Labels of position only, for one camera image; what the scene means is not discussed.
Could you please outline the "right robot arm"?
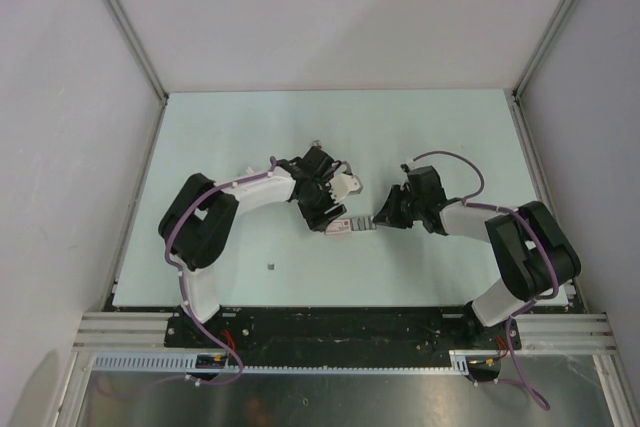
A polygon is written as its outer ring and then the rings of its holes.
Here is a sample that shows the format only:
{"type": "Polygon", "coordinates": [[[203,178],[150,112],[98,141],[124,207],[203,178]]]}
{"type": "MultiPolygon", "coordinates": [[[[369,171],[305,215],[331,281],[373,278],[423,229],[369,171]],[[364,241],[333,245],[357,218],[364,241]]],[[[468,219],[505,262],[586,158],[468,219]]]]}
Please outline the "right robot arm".
{"type": "Polygon", "coordinates": [[[578,254],[544,203],[508,208],[449,198],[434,167],[403,170],[407,180],[391,187],[375,224],[410,229],[420,223],[431,234],[491,246],[500,278],[466,306],[469,317],[461,323],[461,335],[469,346],[486,347],[496,338],[498,324],[555,297],[581,273],[578,254]]]}

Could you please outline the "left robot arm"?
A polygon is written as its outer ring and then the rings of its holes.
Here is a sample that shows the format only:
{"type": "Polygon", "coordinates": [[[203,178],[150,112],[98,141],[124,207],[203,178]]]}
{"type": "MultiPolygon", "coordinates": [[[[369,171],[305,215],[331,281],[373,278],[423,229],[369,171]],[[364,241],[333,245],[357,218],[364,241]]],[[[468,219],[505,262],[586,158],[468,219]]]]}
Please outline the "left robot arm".
{"type": "Polygon", "coordinates": [[[177,270],[181,306],[190,317],[187,336],[202,347],[220,337],[221,323],[214,315],[221,303],[213,286],[213,264],[239,217],[294,202],[309,230],[323,232],[346,213],[345,199],[361,191],[349,163],[317,146],[302,157],[271,157],[267,169],[225,183],[202,173],[188,177],[158,226],[164,260],[177,270]]]}

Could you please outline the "red white staple box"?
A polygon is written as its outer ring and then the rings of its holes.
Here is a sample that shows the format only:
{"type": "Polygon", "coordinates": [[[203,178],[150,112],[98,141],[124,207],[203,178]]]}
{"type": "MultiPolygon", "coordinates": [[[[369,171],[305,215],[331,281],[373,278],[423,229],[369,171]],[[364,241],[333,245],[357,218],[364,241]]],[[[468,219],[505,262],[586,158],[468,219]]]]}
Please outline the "red white staple box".
{"type": "Polygon", "coordinates": [[[372,216],[340,218],[331,222],[325,229],[326,235],[345,235],[352,233],[373,232],[377,226],[372,216]]]}

